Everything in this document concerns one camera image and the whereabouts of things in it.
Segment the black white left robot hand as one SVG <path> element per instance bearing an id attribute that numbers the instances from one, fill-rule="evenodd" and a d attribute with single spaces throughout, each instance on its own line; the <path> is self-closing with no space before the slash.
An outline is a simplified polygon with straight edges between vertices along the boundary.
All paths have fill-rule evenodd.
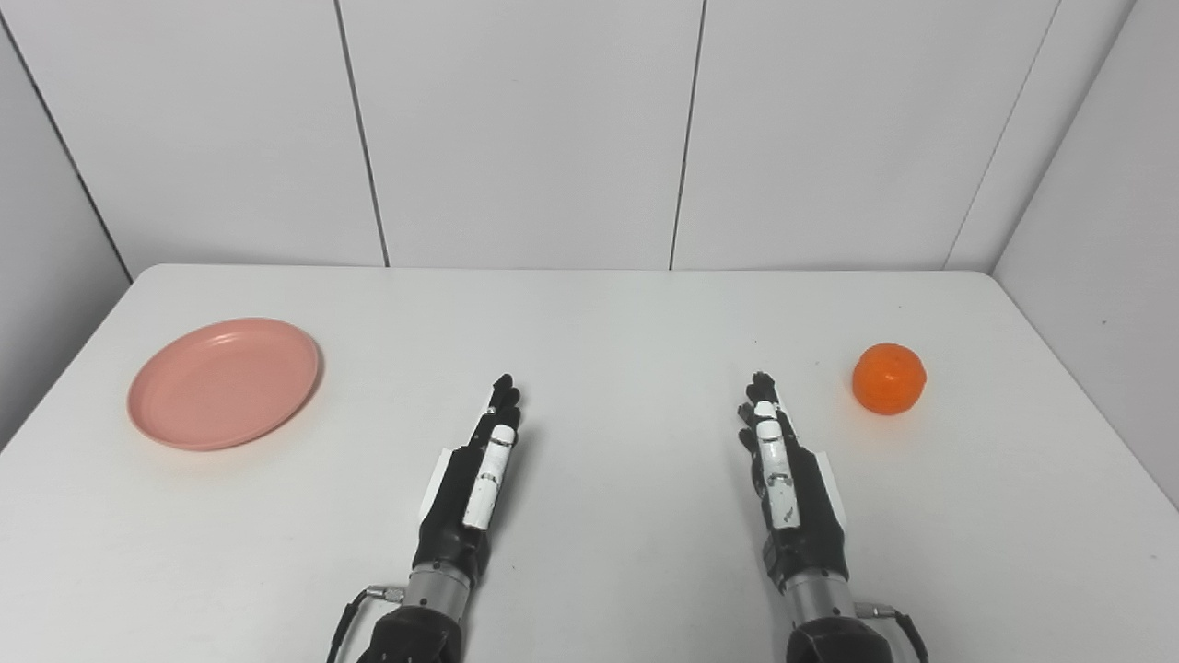
<path id="1" fill-rule="evenodd" d="M 467 576 L 472 587 L 477 587 L 483 579 L 490 558 L 489 536 L 485 529 L 465 525 L 463 518 L 493 429 L 498 425 L 508 425 L 514 432 L 519 429 L 519 398 L 521 394 L 511 374 L 502 374 L 493 383 L 483 415 L 469 441 L 452 449 L 437 493 L 419 526 L 413 566 L 449 566 Z"/>

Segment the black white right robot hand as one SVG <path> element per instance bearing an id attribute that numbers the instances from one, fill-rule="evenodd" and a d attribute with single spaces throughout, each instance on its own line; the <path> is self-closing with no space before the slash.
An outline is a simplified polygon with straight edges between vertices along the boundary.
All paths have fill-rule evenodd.
<path id="1" fill-rule="evenodd" d="M 797 436 L 770 374 L 757 372 L 738 407 L 740 445 L 768 529 L 766 573 L 779 591 L 799 575 L 850 578 L 847 534 L 823 479 L 821 458 Z"/>

